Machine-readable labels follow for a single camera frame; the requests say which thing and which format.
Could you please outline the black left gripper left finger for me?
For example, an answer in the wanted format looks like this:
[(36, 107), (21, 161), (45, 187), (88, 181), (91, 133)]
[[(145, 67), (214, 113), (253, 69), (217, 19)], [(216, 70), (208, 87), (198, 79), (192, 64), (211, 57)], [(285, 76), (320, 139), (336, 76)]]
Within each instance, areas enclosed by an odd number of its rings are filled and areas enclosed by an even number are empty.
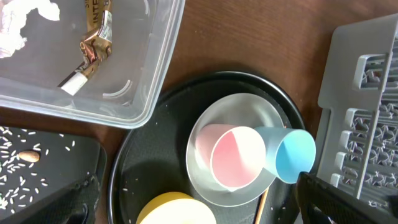
[(94, 223), (100, 200), (100, 181), (91, 175), (66, 190), (16, 212), (8, 223)]

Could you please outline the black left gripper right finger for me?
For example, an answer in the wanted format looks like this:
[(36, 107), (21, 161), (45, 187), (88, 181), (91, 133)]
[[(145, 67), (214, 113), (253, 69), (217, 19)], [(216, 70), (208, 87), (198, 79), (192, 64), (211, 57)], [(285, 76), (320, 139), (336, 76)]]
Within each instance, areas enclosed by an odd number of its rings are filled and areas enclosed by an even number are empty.
[(396, 204), (383, 212), (308, 172), (299, 174), (295, 196), (304, 224), (397, 224)]

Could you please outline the wooden chopstick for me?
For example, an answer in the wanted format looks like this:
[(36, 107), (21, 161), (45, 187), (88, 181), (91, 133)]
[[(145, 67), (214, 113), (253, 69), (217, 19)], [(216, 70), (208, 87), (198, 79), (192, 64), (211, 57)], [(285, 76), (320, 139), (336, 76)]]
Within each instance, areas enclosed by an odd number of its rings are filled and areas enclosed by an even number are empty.
[(261, 197), (261, 200), (260, 200), (258, 208), (257, 208), (257, 213), (256, 213), (256, 217), (254, 220), (254, 224), (260, 224), (260, 222), (261, 222), (261, 217), (262, 217), (262, 213), (264, 211), (264, 207), (266, 204), (268, 192), (269, 192), (269, 189), (266, 189), (266, 191), (263, 193), (263, 195)]

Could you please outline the nuts and rice food waste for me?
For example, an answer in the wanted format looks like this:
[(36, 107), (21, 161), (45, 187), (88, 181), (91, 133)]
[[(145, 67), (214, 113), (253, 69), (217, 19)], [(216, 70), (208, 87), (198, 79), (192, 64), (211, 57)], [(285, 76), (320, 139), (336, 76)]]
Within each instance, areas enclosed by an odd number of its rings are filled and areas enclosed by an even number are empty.
[(1, 219), (72, 187), (79, 136), (1, 127)]

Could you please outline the pink cup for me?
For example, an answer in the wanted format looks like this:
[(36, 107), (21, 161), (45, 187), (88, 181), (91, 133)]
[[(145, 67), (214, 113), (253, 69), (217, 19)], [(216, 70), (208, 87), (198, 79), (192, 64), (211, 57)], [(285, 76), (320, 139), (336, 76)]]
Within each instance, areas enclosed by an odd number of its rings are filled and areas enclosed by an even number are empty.
[(216, 183), (229, 191), (251, 184), (265, 166), (265, 143), (247, 126), (209, 124), (196, 136), (195, 149)]

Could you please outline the yellow bowl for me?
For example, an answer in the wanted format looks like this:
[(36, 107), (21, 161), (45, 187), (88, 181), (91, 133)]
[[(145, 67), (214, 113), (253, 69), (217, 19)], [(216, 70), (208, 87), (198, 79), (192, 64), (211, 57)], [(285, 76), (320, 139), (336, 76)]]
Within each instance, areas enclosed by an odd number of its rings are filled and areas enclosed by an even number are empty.
[(139, 213), (137, 224), (216, 224), (211, 209), (181, 192), (160, 194)]

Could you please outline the gold snack wrapper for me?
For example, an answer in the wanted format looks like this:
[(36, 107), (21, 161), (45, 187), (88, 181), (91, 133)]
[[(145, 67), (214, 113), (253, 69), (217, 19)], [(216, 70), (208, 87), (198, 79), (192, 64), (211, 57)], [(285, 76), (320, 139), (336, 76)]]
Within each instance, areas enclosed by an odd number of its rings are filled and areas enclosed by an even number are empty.
[(112, 54), (113, 0), (85, 0), (87, 33), (79, 47), (83, 62), (58, 87), (75, 95)]

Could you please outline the white tissue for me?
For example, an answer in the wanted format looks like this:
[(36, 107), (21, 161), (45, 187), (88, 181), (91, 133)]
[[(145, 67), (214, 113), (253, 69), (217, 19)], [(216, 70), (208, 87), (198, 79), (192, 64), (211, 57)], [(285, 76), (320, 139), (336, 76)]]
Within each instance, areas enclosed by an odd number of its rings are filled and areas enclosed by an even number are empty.
[(1, 1), (1, 58), (12, 57), (25, 46), (27, 38), (21, 36), (21, 29), (26, 25), (28, 13), (34, 9), (47, 20), (60, 20), (58, 4), (50, 0)]

